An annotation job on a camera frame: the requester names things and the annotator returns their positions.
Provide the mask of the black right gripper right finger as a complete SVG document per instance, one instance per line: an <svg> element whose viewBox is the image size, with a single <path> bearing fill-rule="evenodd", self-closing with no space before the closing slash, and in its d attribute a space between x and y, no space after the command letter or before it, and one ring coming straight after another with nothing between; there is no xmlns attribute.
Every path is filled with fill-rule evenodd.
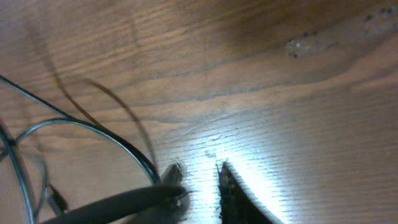
<svg viewBox="0 0 398 224"><path fill-rule="evenodd" d="M244 182L229 162L218 171L220 215L222 224L283 224L267 208L259 207L244 190Z"/></svg>

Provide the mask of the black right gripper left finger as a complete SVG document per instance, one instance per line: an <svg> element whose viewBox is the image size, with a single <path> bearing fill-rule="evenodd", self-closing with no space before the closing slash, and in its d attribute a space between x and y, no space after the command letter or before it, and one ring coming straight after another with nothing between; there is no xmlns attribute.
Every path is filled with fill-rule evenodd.
<svg viewBox="0 0 398 224"><path fill-rule="evenodd" d="M166 185L181 185L183 168L179 163L168 166L161 177ZM136 215L128 216L124 224L178 224L183 220L190 206L190 196L186 192L177 197L172 197L156 207L144 210Z"/></svg>

